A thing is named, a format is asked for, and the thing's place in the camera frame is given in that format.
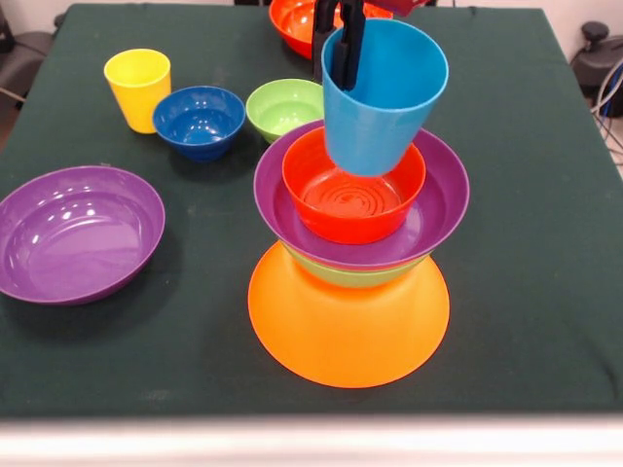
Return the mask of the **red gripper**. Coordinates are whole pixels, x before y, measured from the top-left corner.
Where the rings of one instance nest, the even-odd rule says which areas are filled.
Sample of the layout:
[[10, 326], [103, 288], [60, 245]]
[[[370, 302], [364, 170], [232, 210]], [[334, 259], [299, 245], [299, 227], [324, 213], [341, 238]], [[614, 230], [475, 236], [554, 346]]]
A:
[[[427, 6], [429, 0], [384, 0], [383, 8], [395, 15], [407, 16], [415, 8]], [[313, 11], [311, 62], [313, 79], [322, 81], [321, 57], [326, 39], [335, 29], [335, 11], [339, 0], [316, 0]], [[341, 19], [343, 31], [334, 46], [334, 83], [340, 90], [352, 90], [356, 85], [359, 58], [365, 28], [364, 2], [343, 1]]]

